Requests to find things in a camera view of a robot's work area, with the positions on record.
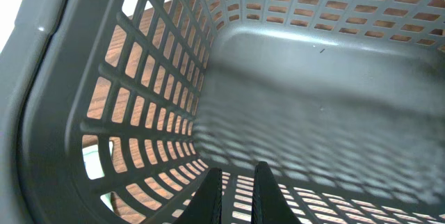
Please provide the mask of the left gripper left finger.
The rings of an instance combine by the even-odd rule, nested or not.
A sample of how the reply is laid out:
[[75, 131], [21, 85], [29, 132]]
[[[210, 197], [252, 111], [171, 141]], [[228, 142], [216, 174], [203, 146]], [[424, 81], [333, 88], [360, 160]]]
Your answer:
[[193, 199], [174, 224], [221, 224], [222, 186], [222, 170], [210, 169]]

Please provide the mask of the grey plastic mesh basket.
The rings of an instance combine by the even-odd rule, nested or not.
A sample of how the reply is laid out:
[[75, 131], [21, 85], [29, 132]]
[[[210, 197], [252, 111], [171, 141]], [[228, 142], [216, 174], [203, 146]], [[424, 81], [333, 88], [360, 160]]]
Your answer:
[[444, 222], [444, 0], [22, 0], [2, 223], [174, 223], [212, 168], [251, 223]]

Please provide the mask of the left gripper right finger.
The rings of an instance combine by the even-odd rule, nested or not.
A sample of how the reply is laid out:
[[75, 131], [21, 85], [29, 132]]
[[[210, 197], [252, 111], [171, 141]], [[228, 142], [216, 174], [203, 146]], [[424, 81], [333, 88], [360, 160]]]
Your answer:
[[270, 166], [265, 161], [260, 161], [254, 171], [251, 223], [301, 224], [287, 204]]

